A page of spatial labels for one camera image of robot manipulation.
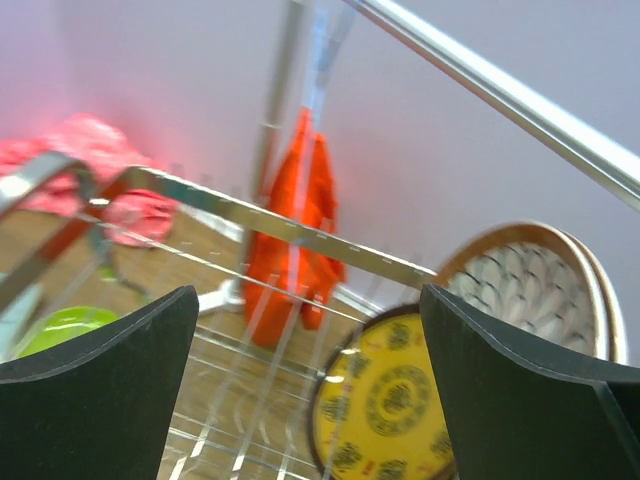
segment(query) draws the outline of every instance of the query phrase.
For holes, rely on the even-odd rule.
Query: metal stand base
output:
[[[240,292],[238,278],[229,278],[220,284],[218,290],[198,295],[200,315],[219,310],[240,313],[244,310],[244,297]]]

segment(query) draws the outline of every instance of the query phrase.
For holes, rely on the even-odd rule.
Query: pink cloth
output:
[[[98,118],[78,114],[32,141],[0,142],[0,176],[9,175],[31,158],[55,150],[88,163],[99,184],[106,184],[130,165],[154,167],[153,161],[137,152],[124,134]],[[80,201],[71,175],[61,175],[31,195],[20,208],[69,217]],[[105,220],[157,242],[165,240],[173,225],[178,203],[147,190],[132,190],[118,197],[105,212]],[[117,230],[108,229],[118,243],[145,247],[148,244]]]

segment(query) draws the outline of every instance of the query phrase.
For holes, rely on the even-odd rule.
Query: wooden rim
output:
[[[370,318],[367,322],[362,326],[360,330],[360,335],[364,335],[364,333],[383,322],[392,321],[396,317],[401,317],[405,315],[420,315],[420,306],[417,303],[408,303],[404,305],[399,305],[390,310],[382,312],[375,317]],[[309,409],[307,414],[307,443],[309,444],[309,451],[311,452],[311,458],[313,459],[313,463],[316,468],[320,472],[321,475],[324,475],[326,466],[323,464],[320,459],[320,454],[318,453],[318,449],[315,442],[315,421],[314,421],[314,412],[316,409],[316,402],[318,400],[318,395],[320,393],[320,388],[324,383],[324,379],[327,376],[327,372],[330,372],[337,361],[340,358],[340,353],[345,348],[348,348],[351,343],[355,340],[356,334],[358,333],[358,328],[356,328],[353,332],[351,332],[345,340],[331,353],[329,359],[324,365],[322,370],[323,374],[313,387],[313,391],[311,392],[311,400],[309,402]],[[450,480],[453,478],[456,473],[456,465],[455,461],[452,461],[449,465],[445,466],[441,471],[436,473],[429,480]],[[330,480],[336,480],[333,474],[330,472],[329,475]]]
[[[591,268],[596,273],[598,282],[600,283],[600,291],[604,299],[604,306],[607,311],[607,318],[609,324],[609,353],[610,360],[622,365],[629,364],[628,348],[627,348],[627,335],[624,326],[624,317],[622,315],[622,309],[620,308],[620,302],[616,295],[613,284],[607,275],[604,267],[595,256],[595,254],[587,248],[587,246],[578,240],[576,237],[568,232],[565,234],[573,240],[573,242],[580,248],[582,253],[587,257]]]
[[[453,276],[472,259],[495,248],[514,243],[532,243],[558,255],[571,267],[586,288],[594,320],[593,356],[609,360],[609,329],[604,295],[589,259],[572,239],[553,227],[537,222],[516,222],[498,226],[458,249],[437,271],[434,283],[448,287]]]

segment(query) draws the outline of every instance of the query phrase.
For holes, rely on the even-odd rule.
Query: metal bar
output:
[[[278,133],[282,128],[281,122],[286,104],[286,95],[291,83],[291,72],[296,51],[300,43],[302,24],[304,20],[305,1],[287,0],[287,18],[282,36],[274,79],[269,94],[266,120],[262,124],[260,141],[255,164],[253,166],[253,178],[251,181],[251,200],[261,204],[264,194],[264,179],[269,169],[269,164],[276,151]],[[240,247],[239,265],[244,265],[251,245],[252,233],[245,230]]]
[[[282,338],[278,342],[278,346],[276,347],[276,351],[273,355],[273,359],[269,365],[269,369],[267,371],[267,375],[262,382],[260,388],[260,397],[258,398],[257,406],[253,411],[253,415],[251,416],[251,420],[249,422],[249,427],[242,438],[242,442],[238,446],[236,459],[233,462],[233,466],[231,471],[229,472],[231,475],[229,477],[230,480],[238,480],[240,478],[240,473],[242,470],[242,465],[247,457],[247,451],[249,449],[249,445],[251,443],[251,438],[253,437],[253,433],[256,430],[258,425],[258,419],[264,405],[267,401],[267,396],[269,395],[269,391],[273,387],[273,382],[276,378],[278,370],[280,368],[280,362],[282,361],[282,357],[284,356],[284,350],[289,343],[289,339],[291,338],[291,333],[293,332],[293,327],[296,323],[300,310],[302,309],[302,302],[297,302],[291,311],[289,312],[289,317],[287,318],[287,322],[285,324],[284,331],[282,332]]]
[[[240,353],[251,359],[258,360],[262,363],[269,364],[273,359],[273,354],[263,348],[250,345],[248,348],[240,341],[229,335],[216,332],[200,325],[196,326],[196,338],[200,338],[203,341],[211,343],[218,348],[224,348],[234,353]],[[292,360],[283,358],[280,362],[280,370],[290,373],[292,375],[298,375],[304,378],[315,379],[315,370],[313,374],[310,374],[311,366],[303,365]]]
[[[175,436],[175,437],[179,437],[179,438],[185,438],[185,439],[189,439],[189,440],[197,439],[194,435],[191,435],[189,433],[183,432],[181,430],[177,430],[175,428],[170,428],[169,429],[169,435]],[[230,456],[229,458],[233,458],[233,456],[236,455],[236,451],[234,449],[232,449],[230,447],[227,447],[225,445],[219,444],[219,443],[214,443],[214,442],[207,441],[207,445],[206,446],[209,447],[209,448],[214,448],[216,450],[219,450],[220,452],[223,452],[223,453],[229,455]],[[172,448],[171,450],[175,450],[177,453],[181,453],[181,454],[186,453],[186,452],[181,452],[180,450],[175,449],[175,448]],[[247,462],[250,462],[250,463],[252,463],[254,465],[261,465],[261,466],[267,467],[270,470],[273,470],[274,472],[278,471],[278,466],[272,465],[270,463],[263,462],[258,458],[255,458],[255,457],[252,457],[252,456],[247,456],[246,460],[247,460]],[[211,465],[211,462],[209,460],[198,459],[198,461],[203,462],[205,464]],[[306,462],[306,461],[301,461],[301,460],[298,460],[298,459],[296,459],[296,461],[301,463],[301,464],[303,464],[303,465],[307,465],[307,466],[310,466],[310,467],[312,466],[311,463]],[[215,468],[218,468],[218,469],[222,468],[221,465],[213,465],[213,466]],[[309,479],[307,479],[305,477],[302,477],[300,475],[296,475],[295,473],[288,473],[287,475],[292,477],[292,478],[297,478],[297,479],[300,479],[300,480],[309,480]]]
[[[331,318],[325,318],[322,323],[322,327],[320,328],[320,332],[318,333],[318,338],[314,342],[313,350],[311,353],[311,360],[309,362],[309,366],[307,368],[307,372],[305,375],[305,380],[302,385],[302,391],[300,392],[300,397],[302,399],[308,399],[311,394],[311,390],[313,388],[313,381],[317,378],[314,373],[317,374],[318,370],[322,368],[320,365],[320,355],[322,353],[322,347],[324,346],[324,342],[327,337],[327,333],[329,332],[329,323]],[[296,408],[295,413],[293,414],[294,424],[289,426],[291,429],[291,439],[287,444],[287,447],[282,456],[282,461],[280,463],[280,468],[278,470],[277,480],[284,480],[286,478],[287,473],[289,472],[289,463],[293,458],[293,451],[295,449],[295,440],[297,438],[298,433],[301,428],[302,418],[306,409],[309,408],[308,401],[301,400],[298,402],[298,407]]]
[[[31,171],[32,165],[39,163],[40,161],[35,159],[23,168]],[[21,178],[21,172],[23,171],[20,170],[13,177]],[[9,306],[25,288],[53,265],[70,245],[87,231],[96,228],[95,222],[89,218],[102,220],[105,208],[119,195],[133,189],[151,190],[188,206],[243,225],[245,228],[296,244],[409,287],[420,288],[435,277],[433,271],[419,265],[307,227],[248,202],[237,200],[160,170],[129,167],[102,191],[96,192],[95,197],[84,204],[77,216],[68,219],[0,281],[0,311]],[[149,240],[149,243],[161,246],[152,240]],[[207,265],[210,264],[210,262],[193,258],[193,256],[171,247],[164,245],[162,247],[180,256]],[[227,270],[218,265],[215,265],[214,268],[221,271]],[[228,270],[227,273],[234,274],[235,272]]]
[[[344,0],[640,211],[640,158],[390,0]]]
[[[94,218],[92,218],[92,217],[89,217],[89,216],[87,216],[87,215],[83,215],[83,214],[80,214],[80,215],[79,215],[79,218],[84,219],[84,220],[85,220],[86,222],[88,222],[88,223],[95,223],[95,222],[97,222],[97,219],[94,219]],[[308,303],[308,304],[310,304],[310,305],[313,305],[314,307],[317,307],[317,308],[319,308],[319,309],[321,309],[321,310],[324,310],[324,311],[325,311],[325,312],[327,312],[327,313],[331,313],[331,314],[339,315],[339,316],[344,317],[344,318],[346,318],[346,319],[349,319],[349,320],[351,320],[351,321],[353,321],[353,322],[355,322],[355,323],[362,323],[362,320],[360,320],[360,319],[358,319],[358,318],[356,318],[356,317],[353,317],[353,316],[348,315],[348,314],[346,314],[346,313],[340,312],[340,311],[338,311],[338,310],[335,310],[335,309],[333,309],[333,308],[331,308],[331,307],[328,307],[328,306],[323,305],[323,304],[321,304],[321,303],[318,303],[318,302],[316,302],[316,301],[308,300],[308,299],[306,299],[306,298],[302,298],[302,297],[301,297],[301,296],[299,296],[299,295],[291,294],[290,292],[287,292],[286,290],[282,290],[282,289],[279,289],[279,288],[275,288],[275,287],[273,287],[273,286],[270,286],[270,285],[268,285],[268,284],[266,284],[266,283],[264,283],[264,282],[261,282],[261,281],[259,281],[259,280],[254,279],[254,278],[247,277],[246,275],[242,275],[241,273],[238,273],[238,272],[236,272],[235,270],[232,270],[232,269],[230,269],[230,268],[223,267],[222,265],[219,265],[219,264],[217,264],[217,263],[215,263],[215,262],[212,262],[212,261],[206,260],[206,259],[204,259],[204,258],[200,258],[200,257],[198,257],[198,256],[196,256],[196,255],[192,255],[192,254],[190,254],[190,253],[188,253],[188,252],[184,252],[184,251],[179,250],[179,249],[177,249],[177,248],[174,248],[174,247],[171,247],[171,246],[168,246],[168,245],[164,245],[163,243],[156,242],[156,241],[151,240],[151,239],[149,239],[149,238],[143,237],[142,235],[138,235],[138,234],[133,233],[133,232],[127,232],[127,231],[124,231],[124,230],[122,230],[122,229],[120,229],[120,228],[118,228],[118,227],[115,227],[114,225],[111,225],[111,224],[102,224],[102,225],[103,225],[103,228],[106,228],[106,229],[115,229],[115,230],[117,230],[117,231],[121,232],[122,234],[125,234],[125,235],[127,235],[127,236],[130,236],[131,238],[136,239],[136,240],[137,240],[137,241],[139,241],[139,242],[144,242],[144,243],[146,243],[150,248],[151,248],[151,247],[153,247],[153,248],[159,248],[159,249],[162,249],[162,250],[164,250],[164,251],[166,251],[166,252],[168,252],[168,253],[171,253],[172,255],[176,255],[176,256],[178,256],[178,257],[184,258],[184,259],[189,260],[189,261],[192,261],[192,262],[199,263],[199,264],[201,264],[201,265],[206,265],[207,267],[213,268],[214,270],[217,270],[217,271],[219,271],[219,272],[222,272],[222,273],[225,273],[225,274],[229,275],[233,280],[255,283],[255,284],[257,284],[257,285],[261,285],[261,286],[263,286],[263,287],[265,287],[265,288],[269,288],[269,289],[271,289],[271,290],[273,290],[273,291],[275,291],[275,292],[277,292],[277,293],[287,294],[287,295],[289,295],[292,299],[295,299],[295,300],[299,300],[299,301],[301,301],[301,302]],[[55,236],[55,237],[59,237],[59,236],[60,236],[60,232],[55,233],[55,234],[54,234],[54,236]],[[363,302],[367,302],[367,300],[365,300],[364,298],[361,298],[361,301],[363,301]]]
[[[185,420],[185,421],[187,421],[187,422],[189,422],[189,423],[192,423],[192,424],[194,424],[194,425],[196,425],[196,426],[198,426],[198,427],[202,427],[202,426],[204,426],[204,424],[203,424],[203,423],[201,423],[201,422],[199,422],[199,421],[197,421],[197,420],[195,420],[195,419],[193,419],[193,418],[189,418],[189,417],[187,417],[187,416],[185,416],[185,415],[179,414],[179,413],[175,413],[175,412],[174,412],[174,413],[173,413],[173,416],[174,416],[174,417],[176,417],[176,418],[180,418],[180,419],[182,419],[182,420]],[[241,438],[240,438],[240,436],[239,436],[239,435],[237,435],[237,434],[235,434],[235,433],[227,432],[227,431],[225,431],[225,430],[221,430],[221,429],[216,429],[215,427],[213,427],[213,428],[212,428],[212,430],[217,430],[219,434],[224,435],[225,437],[230,438],[230,439],[233,439],[233,440],[240,440],[240,439],[241,439]],[[193,441],[197,441],[197,440],[198,440],[198,437],[196,437],[195,435],[190,434],[190,433],[188,433],[188,432],[185,432],[185,431],[183,431],[183,430],[180,430],[180,429],[174,428],[174,427],[170,427],[170,428],[169,428],[169,435],[173,435],[173,436],[175,436],[175,437],[182,437],[182,438],[186,438],[186,439],[193,440]],[[263,450],[263,451],[267,451],[267,452],[269,452],[269,453],[282,454],[282,452],[280,452],[280,451],[278,451],[278,450],[276,450],[276,449],[274,449],[274,448],[270,448],[268,445],[261,445],[261,444],[259,444],[259,443],[252,443],[252,445],[253,445],[254,447],[260,448],[260,449],[261,449],[261,450]],[[225,447],[225,446],[224,446],[224,445],[222,445],[222,444],[216,444],[216,443],[214,443],[213,441],[210,441],[210,440],[208,440],[208,441],[206,442],[205,447],[207,447],[207,448],[216,448],[216,449],[218,449],[218,450],[224,450],[224,452],[225,452],[225,453],[230,454],[230,455],[231,455],[231,454],[235,454],[235,453],[236,453],[232,448],[230,448],[230,447]],[[169,451],[171,451],[171,450],[177,450],[177,449],[173,449],[173,448],[172,448],[172,447],[170,447],[170,446],[165,446],[165,450],[169,450]],[[180,451],[180,450],[177,450],[177,452],[178,452],[178,453],[182,453],[182,454],[187,454],[187,455],[188,455],[188,453],[189,453],[189,452],[183,452],[183,451]],[[303,464],[303,465],[305,465],[305,466],[308,466],[308,467],[315,468],[315,467],[314,467],[314,465],[313,465],[313,463],[311,463],[311,462],[309,462],[309,461],[307,461],[307,460],[304,460],[304,459],[299,458],[299,457],[292,457],[292,458],[293,458],[293,460],[294,460],[294,461],[296,461],[296,462],[298,462],[298,463],[301,463],[301,464]]]
[[[43,188],[50,180],[71,174],[78,183],[78,197],[89,202],[96,188],[96,182],[89,166],[81,160],[68,157],[60,152],[44,152],[11,175],[0,178],[0,221],[16,210],[33,193]],[[91,246],[97,252],[105,242],[100,227],[92,230]]]
[[[277,278],[278,278],[278,275],[272,274],[271,278],[269,279],[269,284],[274,285]],[[202,448],[204,447],[204,444],[209,436],[209,432],[211,431],[211,425],[213,425],[213,423],[216,421],[218,410],[223,404],[224,399],[230,390],[231,384],[233,383],[233,375],[231,374],[231,372],[238,370],[238,367],[240,366],[240,363],[242,362],[243,357],[246,356],[244,354],[244,351],[249,346],[249,339],[255,332],[255,329],[258,326],[258,322],[260,321],[260,318],[262,316],[262,313],[264,312],[264,309],[266,308],[269,298],[271,297],[272,294],[273,294],[273,290],[265,289],[260,295],[256,309],[253,312],[251,319],[249,320],[249,324],[247,325],[245,333],[242,336],[242,340],[240,340],[244,348],[240,352],[237,352],[236,355],[234,355],[233,361],[231,363],[231,368],[229,370],[230,373],[227,375],[227,377],[225,378],[221,386],[218,387],[218,389],[216,390],[216,396],[213,399],[211,406],[209,407],[209,412],[207,413],[207,421],[205,422],[205,427],[202,428],[202,431],[200,432],[200,436],[198,437],[198,441],[193,447],[193,451],[191,452],[191,458],[195,458],[199,456],[200,453],[202,453]]]
[[[8,360],[15,360],[20,353],[33,341],[35,336],[44,328],[49,315],[56,310],[59,310],[70,298],[78,291],[78,289],[89,279],[89,277],[95,273],[100,267],[99,258],[95,257],[91,259],[90,263],[86,265],[76,277],[66,285],[62,292],[58,293],[55,298],[49,303],[44,312],[33,322],[29,329],[22,334],[20,338],[12,338],[9,343],[5,356]]]

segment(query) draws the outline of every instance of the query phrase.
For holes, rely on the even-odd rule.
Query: metal pole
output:
[[[276,62],[271,92],[269,94],[267,114],[262,124],[262,131],[258,141],[253,178],[251,180],[251,199],[257,205],[261,205],[264,197],[264,178],[269,169],[278,144],[280,129],[282,128],[282,116],[286,105],[286,96],[291,83],[291,73],[295,58],[296,47],[300,44],[304,13],[308,1],[287,0],[288,9],[285,19],[285,28]],[[252,231],[245,231],[240,247],[238,263],[246,265],[247,255],[251,246]]]
[[[390,0],[344,0],[640,211],[640,158]]]

